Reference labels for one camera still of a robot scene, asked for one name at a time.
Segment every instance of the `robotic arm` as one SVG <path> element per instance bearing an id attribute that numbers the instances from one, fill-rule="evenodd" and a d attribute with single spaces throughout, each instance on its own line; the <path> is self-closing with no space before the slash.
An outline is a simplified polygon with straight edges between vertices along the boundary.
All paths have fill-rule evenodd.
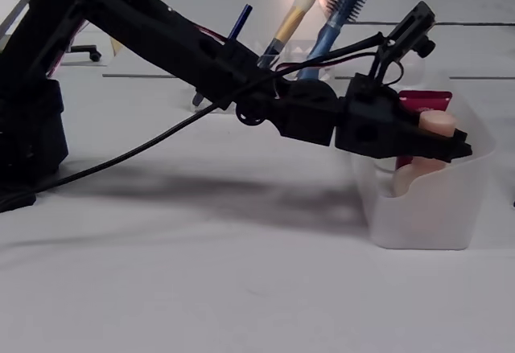
<path id="1" fill-rule="evenodd" d="M 0 54 L 0 189 L 31 186 L 57 171 L 68 155 L 57 81 L 48 73 L 59 62 L 84 20 L 100 27 L 145 60 L 194 85 L 205 98 L 228 108 L 247 125 L 271 121 L 286 138 L 335 145 L 374 158 L 401 155 L 450 162 L 472 154 L 467 134 L 453 138 L 418 128 L 384 86 L 389 64 L 408 51 L 429 55 L 427 32 L 435 15 L 423 2 L 385 38 L 381 34 L 347 47 L 346 54 L 379 47 L 371 72 L 356 75 L 346 97 L 318 80 L 261 81 L 235 100 L 227 95 L 273 77 L 258 56 L 234 40 L 219 43 L 159 0 L 35 0 Z"/>

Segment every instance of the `blue pen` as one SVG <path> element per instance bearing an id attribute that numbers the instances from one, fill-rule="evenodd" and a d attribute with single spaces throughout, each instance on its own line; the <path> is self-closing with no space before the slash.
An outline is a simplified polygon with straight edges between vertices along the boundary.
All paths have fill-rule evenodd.
<path id="1" fill-rule="evenodd" d="M 233 29 L 229 34 L 229 39 L 236 39 L 238 35 L 241 33 L 243 26 L 246 24 L 247 19 L 249 19 L 250 13 L 252 12 L 253 7 L 251 5 L 245 5 L 243 11 L 240 14 L 240 17 L 236 21 Z M 197 92 L 197 94 L 193 97 L 193 105 L 198 107 L 200 103 L 204 100 L 204 96 Z"/>

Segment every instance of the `white desk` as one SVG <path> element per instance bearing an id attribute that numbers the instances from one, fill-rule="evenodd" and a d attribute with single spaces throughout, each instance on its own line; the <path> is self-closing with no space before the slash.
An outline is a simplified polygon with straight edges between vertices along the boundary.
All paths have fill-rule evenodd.
<path id="1" fill-rule="evenodd" d="M 177 80 L 62 68 L 71 155 L 111 158 L 188 115 Z M 515 81 L 458 85 L 513 174 Z M 5 351 L 506 352 L 515 212 L 490 188 L 466 252 L 369 243 L 346 156 L 212 115 L 33 208 L 2 214 Z"/>

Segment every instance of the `plastic container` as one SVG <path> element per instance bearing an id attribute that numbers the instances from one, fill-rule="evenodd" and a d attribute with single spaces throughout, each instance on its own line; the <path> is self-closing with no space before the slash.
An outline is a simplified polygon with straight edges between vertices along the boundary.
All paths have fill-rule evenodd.
<path id="1" fill-rule="evenodd" d="M 474 154 L 444 170 L 416 179 L 408 193 L 392 197 L 392 175 L 375 167 L 371 158 L 352 156 L 358 188 L 372 241 L 383 248 L 463 250 L 472 240 L 496 143 L 465 98 L 443 75 L 426 82 L 427 90 L 450 90 L 448 111 L 458 128 L 469 133 Z"/>

